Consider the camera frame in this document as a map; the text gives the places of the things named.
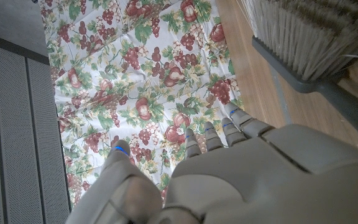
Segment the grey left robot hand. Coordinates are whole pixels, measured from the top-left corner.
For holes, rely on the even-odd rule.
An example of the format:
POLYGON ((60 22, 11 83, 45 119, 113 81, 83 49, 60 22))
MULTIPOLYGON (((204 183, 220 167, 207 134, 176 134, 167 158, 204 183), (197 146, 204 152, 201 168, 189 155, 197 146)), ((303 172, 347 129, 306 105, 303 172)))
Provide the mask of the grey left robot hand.
POLYGON ((358 150, 291 124, 274 128, 232 103, 225 140, 185 131, 186 157, 165 196, 117 141, 68 223, 358 223, 358 150))

